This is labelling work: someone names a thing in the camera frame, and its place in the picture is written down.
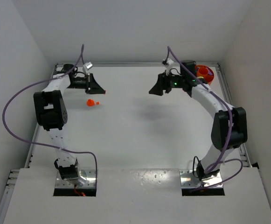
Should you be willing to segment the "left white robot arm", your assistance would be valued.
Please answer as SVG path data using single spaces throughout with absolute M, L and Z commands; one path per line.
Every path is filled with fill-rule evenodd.
M 92 63 L 83 65 L 83 77 L 78 77 L 78 68 L 65 64 L 56 71 L 48 86 L 33 95 L 37 122 L 46 130 L 56 147 L 57 159 L 55 167 L 62 180 L 74 185 L 81 185 L 85 175 L 82 174 L 77 157 L 70 152 L 65 135 L 65 125 L 68 113 L 63 100 L 64 91 L 69 89 L 84 89 L 87 94 L 105 94 L 105 90 L 96 82 L 92 73 Z

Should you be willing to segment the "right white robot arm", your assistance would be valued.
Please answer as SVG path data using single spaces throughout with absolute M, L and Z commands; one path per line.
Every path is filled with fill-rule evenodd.
M 171 59 L 165 59 L 162 64 L 166 70 L 158 75 L 149 94 L 162 96 L 172 89 L 181 89 L 213 118 L 212 145 L 195 169 L 195 177 L 199 180 L 210 178 L 218 173 L 228 155 L 247 141 L 246 111 L 228 104 L 213 92 L 207 80 L 199 75 L 202 68 L 195 61 L 182 62 L 176 74 L 172 72 L 176 63 Z

